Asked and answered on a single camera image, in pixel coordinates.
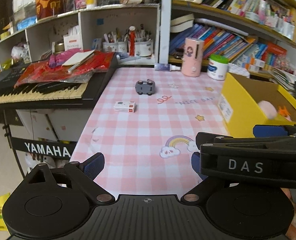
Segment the white notebook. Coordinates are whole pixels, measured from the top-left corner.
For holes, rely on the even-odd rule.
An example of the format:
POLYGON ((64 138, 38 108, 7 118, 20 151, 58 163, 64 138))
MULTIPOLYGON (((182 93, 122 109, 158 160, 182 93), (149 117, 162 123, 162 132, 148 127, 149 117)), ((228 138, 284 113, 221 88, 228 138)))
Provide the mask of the white notebook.
POLYGON ((78 52, 65 61, 62 66, 69 67, 68 72, 72 73, 77 67, 86 62, 94 55, 94 50, 78 52))

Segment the white quilted pouch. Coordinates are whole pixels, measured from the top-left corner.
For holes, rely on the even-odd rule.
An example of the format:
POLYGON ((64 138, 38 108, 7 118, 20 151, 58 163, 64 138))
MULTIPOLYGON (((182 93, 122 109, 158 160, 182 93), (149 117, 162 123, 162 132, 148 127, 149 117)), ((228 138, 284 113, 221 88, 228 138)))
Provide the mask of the white quilted pouch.
POLYGON ((247 69, 233 63, 228 64, 228 72, 250 78, 250 73, 247 71, 247 69))

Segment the white shelf unit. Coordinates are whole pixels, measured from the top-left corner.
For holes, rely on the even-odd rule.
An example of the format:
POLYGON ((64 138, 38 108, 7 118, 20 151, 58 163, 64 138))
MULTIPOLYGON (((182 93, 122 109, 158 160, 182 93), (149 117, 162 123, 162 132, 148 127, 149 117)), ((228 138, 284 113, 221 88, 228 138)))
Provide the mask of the white shelf unit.
MULTIPOLYGON (((27 0, 17 0, 22 8, 27 0)), ((136 42, 154 41, 154 53, 149 57, 130 56, 123 65, 153 65, 168 58, 169 20, 165 18, 171 0, 97 0, 97 6, 79 7, 74 0, 63 0, 61 14, 37 19, 35 0, 32 0, 34 16, 32 24, 23 21, 17 29, 0 40, 0 63, 5 63, 16 52, 16 46, 24 45, 20 57, 27 62, 42 59, 56 43, 65 50, 102 50, 103 42, 129 42, 131 25, 136 28, 136 42)))

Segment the white jar green lid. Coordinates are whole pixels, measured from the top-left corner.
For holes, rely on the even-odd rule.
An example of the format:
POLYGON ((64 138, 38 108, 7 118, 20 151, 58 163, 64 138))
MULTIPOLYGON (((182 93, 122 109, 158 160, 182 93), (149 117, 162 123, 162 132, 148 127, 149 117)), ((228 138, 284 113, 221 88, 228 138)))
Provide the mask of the white jar green lid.
POLYGON ((228 72, 228 67, 228 58, 217 54, 211 54, 207 67, 207 75, 214 80, 224 81, 226 73, 228 72))

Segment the row of colourful books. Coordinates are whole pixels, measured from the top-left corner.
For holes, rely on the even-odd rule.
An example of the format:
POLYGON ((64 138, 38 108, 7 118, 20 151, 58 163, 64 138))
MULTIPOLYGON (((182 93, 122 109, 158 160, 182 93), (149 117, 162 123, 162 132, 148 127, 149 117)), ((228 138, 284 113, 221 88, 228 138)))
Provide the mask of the row of colourful books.
POLYGON ((243 56, 253 57, 264 62, 263 66, 275 66, 276 59, 286 56, 283 47, 262 38, 244 36, 219 27, 194 23, 191 27, 171 35, 169 57, 182 60, 185 40, 194 38, 203 41, 203 65, 208 63, 211 55, 226 57, 230 62, 237 62, 243 56))

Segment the grey toy car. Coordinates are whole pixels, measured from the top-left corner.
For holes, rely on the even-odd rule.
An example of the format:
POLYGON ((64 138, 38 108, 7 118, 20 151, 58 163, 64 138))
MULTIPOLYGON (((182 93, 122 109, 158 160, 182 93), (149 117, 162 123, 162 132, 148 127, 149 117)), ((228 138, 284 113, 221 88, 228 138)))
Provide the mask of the grey toy car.
POLYGON ((155 93, 155 82, 152 80, 139 80, 136 82, 135 90, 139 95, 146 94, 151 96, 155 93))

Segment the red figure ornament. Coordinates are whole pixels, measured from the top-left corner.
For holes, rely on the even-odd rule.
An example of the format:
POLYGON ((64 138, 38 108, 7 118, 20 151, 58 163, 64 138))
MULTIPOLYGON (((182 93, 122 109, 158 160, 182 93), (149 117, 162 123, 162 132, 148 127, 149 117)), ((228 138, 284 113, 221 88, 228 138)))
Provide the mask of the red figure ornament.
POLYGON ((136 28, 131 25, 128 31, 128 40, 129 40, 129 55, 135 55, 135 42, 136 42, 136 28))

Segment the orange white boxes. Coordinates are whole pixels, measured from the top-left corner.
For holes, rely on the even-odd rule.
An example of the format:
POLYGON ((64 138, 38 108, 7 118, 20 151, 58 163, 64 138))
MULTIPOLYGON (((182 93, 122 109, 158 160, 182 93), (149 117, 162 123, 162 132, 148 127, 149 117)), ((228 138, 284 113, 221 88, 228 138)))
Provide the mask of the orange white boxes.
POLYGON ((238 61, 238 64, 240 67, 245 68, 248 71, 255 72, 255 73, 258 73, 265 66, 264 61, 262 61, 260 59, 256 59, 251 56, 246 56, 246 55, 242 56, 241 60, 238 61))

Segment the pink cylindrical dispenser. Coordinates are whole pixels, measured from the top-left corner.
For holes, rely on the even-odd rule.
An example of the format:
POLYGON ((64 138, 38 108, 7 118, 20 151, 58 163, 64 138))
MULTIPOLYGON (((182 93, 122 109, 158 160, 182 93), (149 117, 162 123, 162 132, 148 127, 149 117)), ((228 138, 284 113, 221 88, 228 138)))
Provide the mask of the pink cylindrical dispenser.
POLYGON ((185 76, 198 77, 203 60, 204 41, 196 38, 185 38, 183 62, 181 72, 185 76))

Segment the small white card box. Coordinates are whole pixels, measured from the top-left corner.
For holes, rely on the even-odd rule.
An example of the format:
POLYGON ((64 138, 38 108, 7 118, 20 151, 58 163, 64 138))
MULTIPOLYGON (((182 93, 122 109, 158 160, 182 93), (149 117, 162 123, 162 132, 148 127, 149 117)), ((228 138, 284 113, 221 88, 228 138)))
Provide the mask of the small white card box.
POLYGON ((136 103, 133 101, 117 101, 114 105, 116 112, 134 113, 136 110, 136 103))

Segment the pink checkered tablecloth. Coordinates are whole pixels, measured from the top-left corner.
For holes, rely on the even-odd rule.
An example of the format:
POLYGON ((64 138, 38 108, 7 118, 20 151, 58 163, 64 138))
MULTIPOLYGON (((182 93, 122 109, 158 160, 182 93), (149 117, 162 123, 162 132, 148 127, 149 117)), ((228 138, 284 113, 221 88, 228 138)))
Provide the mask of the pink checkered tablecloth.
POLYGON ((152 68, 119 68, 96 103, 72 160, 103 153, 105 167, 95 181, 114 196, 181 197, 193 184, 190 159, 197 150, 197 133, 227 133, 217 107, 222 86, 207 74, 187 77, 152 68), (155 93, 139 95, 139 80, 154 81, 155 93), (117 101, 135 102, 135 112, 116 112, 117 101))

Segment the black Yamaha keyboard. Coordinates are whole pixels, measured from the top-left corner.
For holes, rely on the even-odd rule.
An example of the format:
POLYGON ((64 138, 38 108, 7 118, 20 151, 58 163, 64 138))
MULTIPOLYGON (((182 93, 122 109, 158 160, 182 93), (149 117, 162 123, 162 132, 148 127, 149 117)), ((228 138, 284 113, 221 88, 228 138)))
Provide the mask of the black Yamaha keyboard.
POLYGON ((94 74, 87 83, 45 82, 15 88, 16 81, 30 64, 0 72, 0 110, 92 109, 118 67, 94 74))

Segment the white pen holder cups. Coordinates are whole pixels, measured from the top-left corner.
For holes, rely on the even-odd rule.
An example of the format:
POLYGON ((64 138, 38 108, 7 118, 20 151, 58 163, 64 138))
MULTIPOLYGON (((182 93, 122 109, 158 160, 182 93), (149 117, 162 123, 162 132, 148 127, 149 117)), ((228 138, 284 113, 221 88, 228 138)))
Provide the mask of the white pen holder cups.
MULTIPOLYGON (((105 52, 129 53, 130 42, 103 42, 102 50, 105 52)), ((154 41, 141 41, 134 44, 134 55, 149 57, 154 53, 154 41)))

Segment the keyboard stand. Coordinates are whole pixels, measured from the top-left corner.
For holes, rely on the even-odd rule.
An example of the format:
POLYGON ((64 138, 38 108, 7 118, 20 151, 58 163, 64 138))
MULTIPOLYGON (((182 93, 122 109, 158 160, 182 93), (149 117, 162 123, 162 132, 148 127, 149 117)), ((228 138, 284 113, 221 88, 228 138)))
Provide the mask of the keyboard stand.
POLYGON ((6 110, 3 110, 4 136, 8 140, 9 147, 12 149, 17 166, 21 173, 22 178, 26 174, 22 168, 17 151, 33 153, 40 156, 40 162, 44 160, 44 156, 50 155, 55 159, 69 160, 77 145, 75 141, 46 141, 46 140, 31 140, 26 138, 17 138, 12 136, 10 124, 8 124, 6 110))

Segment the yellow cardboard box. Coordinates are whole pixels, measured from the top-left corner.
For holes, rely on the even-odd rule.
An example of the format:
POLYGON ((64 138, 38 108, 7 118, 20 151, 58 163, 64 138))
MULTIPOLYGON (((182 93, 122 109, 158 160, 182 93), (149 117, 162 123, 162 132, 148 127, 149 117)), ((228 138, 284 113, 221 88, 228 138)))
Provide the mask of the yellow cardboard box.
POLYGON ((244 76, 228 73, 218 100, 218 108, 223 116, 225 127, 236 138, 253 137, 255 125, 294 125, 296 124, 296 99, 282 86, 272 82, 248 79, 244 76), (277 114, 273 120, 266 118, 258 107, 260 101, 285 106, 291 114, 291 120, 277 114))

